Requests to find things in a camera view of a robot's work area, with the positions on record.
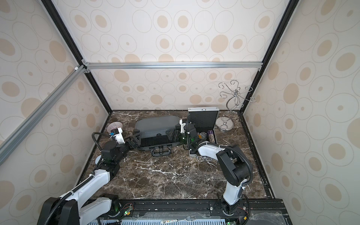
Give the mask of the dark grey poker case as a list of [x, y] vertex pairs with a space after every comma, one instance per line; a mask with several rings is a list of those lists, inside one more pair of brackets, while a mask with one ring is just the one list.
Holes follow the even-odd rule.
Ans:
[[150, 151], [153, 157], [170, 155], [172, 148], [181, 145], [180, 141], [169, 141], [167, 130], [180, 129], [178, 116], [161, 116], [142, 119], [135, 124], [133, 136], [141, 141], [141, 151]]

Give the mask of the silver aluminium poker case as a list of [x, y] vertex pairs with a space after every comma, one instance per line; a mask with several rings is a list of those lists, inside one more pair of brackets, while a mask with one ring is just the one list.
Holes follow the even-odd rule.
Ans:
[[191, 107], [188, 109], [186, 121], [194, 124], [198, 134], [198, 139], [193, 143], [194, 149], [189, 149], [190, 156], [217, 159], [219, 145], [214, 129], [218, 114], [219, 108], [217, 107]]

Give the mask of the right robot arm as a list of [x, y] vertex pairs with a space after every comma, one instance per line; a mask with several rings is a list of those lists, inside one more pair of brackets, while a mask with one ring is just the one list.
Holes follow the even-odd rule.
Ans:
[[183, 122], [166, 131], [172, 141], [179, 141], [199, 156], [217, 160], [226, 179], [222, 197], [225, 206], [235, 206], [243, 190], [253, 181], [253, 165], [238, 145], [221, 145], [210, 141], [210, 135], [196, 131], [194, 124]]

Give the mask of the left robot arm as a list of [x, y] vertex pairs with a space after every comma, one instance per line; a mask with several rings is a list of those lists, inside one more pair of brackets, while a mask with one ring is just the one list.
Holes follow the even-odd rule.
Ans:
[[87, 201], [118, 173], [120, 162], [130, 150], [141, 145], [141, 133], [124, 138], [122, 129], [113, 129], [110, 140], [101, 146], [94, 171], [83, 182], [58, 198], [47, 199], [42, 206], [39, 225], [87, 225], [103, 214], [116, 217], [122, 213], [119, 198], [105, 194], [91, 203]]

